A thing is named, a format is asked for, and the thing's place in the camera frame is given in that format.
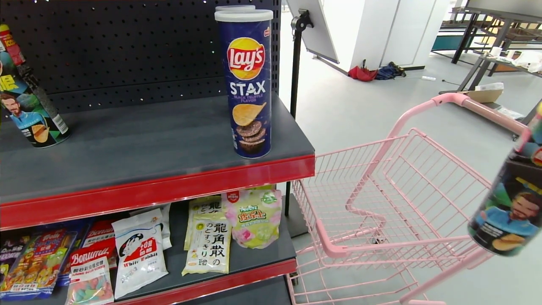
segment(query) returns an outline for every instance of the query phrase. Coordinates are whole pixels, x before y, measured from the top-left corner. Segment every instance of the red shelf edge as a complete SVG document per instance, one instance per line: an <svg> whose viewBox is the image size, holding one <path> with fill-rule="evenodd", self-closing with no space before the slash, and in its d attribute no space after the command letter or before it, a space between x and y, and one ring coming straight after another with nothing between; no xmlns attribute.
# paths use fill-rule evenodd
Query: red shelf edge
<svg viewBox="0 0 542 305"><path fill-rule="evenodd" d="M281 276L295 272L297 262L295 258L285 260L251 270L221 276L202 283L184 286L176 289L167 290L139 298L132 298L125 301L115 302L118 305L170 305L186 302L195 298L219 293L229 289L263 281L268 278Z"/></svg>
<svg viewBox="0 0 542 305"><path fill-rule="evenodd" d="M92 217L314 176L315 155L203 173L128 183L82 192L4 202L0 231Z"/></svg>

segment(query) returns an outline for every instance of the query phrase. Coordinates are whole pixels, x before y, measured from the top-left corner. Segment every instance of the white plastic lid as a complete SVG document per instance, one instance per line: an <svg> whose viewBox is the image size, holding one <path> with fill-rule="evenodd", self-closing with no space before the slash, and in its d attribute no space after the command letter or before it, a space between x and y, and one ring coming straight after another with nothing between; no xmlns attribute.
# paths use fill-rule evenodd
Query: white plastic lid
<svg viewBox="0 0 542 305"><path fill-rule="evenodd" d="M217 11L215 20L221 22L260 22L273 19L271 10Z"/></svg>
<svg viewBox="0 0 542 305"><path fill-rule="evenodd" d="M242 10L255 10L255 5L223 5L216 7L215 11L242 11Z"/></svg>

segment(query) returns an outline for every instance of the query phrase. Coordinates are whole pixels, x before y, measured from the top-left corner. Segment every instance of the cart wheel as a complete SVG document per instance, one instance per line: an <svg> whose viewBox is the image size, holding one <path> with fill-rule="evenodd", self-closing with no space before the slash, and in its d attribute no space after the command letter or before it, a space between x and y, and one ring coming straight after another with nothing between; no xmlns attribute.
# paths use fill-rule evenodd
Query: cart wheel
<svg viewBox="0 0 542 305"><path fill-rule="evenodd" d="M297 276L297 275L298 275L297 272L290 273L290 277L294 277L294 276ZM292 281L292 286L297 286L299 284L299 280L298 280L297 277L290 279L290 281Z"/></svg>
<svg viewBox="0 0 542 305"><path fill-rule="evenodd" d="M379 245L386 242L386 239L383 237L373 237L373 245Z"/></svg>

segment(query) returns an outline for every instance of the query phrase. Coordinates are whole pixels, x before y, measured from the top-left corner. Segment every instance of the chip can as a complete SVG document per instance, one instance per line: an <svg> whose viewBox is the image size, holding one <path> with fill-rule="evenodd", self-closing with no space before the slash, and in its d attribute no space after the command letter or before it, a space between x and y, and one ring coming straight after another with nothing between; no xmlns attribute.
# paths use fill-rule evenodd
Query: chip can
<svg viewBox="0 0 542 305"><path fill-rule="evenodd" d="M255 10L255 5L221 5L215 8L215 11L244 11L244 10Z"/></svg>
<svg viewBox="0 0 542 305"><path fill-rule="evenodd" d="M542 107L537 110L468 224L472 239L493 254L519 254L542 228Z"/></svg>
<svg viewBox="0 0 542 305"><path fill-rule="evenodd" d="M217 11L234 149L243 158L271 150L270 10Z"/></svg>
<svg viewBox="0 0 542 305"><path fill-rule="evenodd" d="M2 117L11 118L36 148L56 145L70 135L5 24L0 25L0 105L6 111Z"/></svg>

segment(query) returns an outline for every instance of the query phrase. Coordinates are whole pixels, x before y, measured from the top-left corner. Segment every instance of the cable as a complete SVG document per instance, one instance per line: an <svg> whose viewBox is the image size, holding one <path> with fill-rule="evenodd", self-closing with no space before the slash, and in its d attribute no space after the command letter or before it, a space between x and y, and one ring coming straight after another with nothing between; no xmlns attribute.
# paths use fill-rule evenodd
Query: cable
<svg viewBox="0 0 542 305"><path fill-rule="evenodd" d="M451 82L451 81L447 81L446 79L442 79L443 82L447 82L449 84L452 84L452 85L457 85L457 86L460 86L460 84L456 84L454 82Z"/></svg>

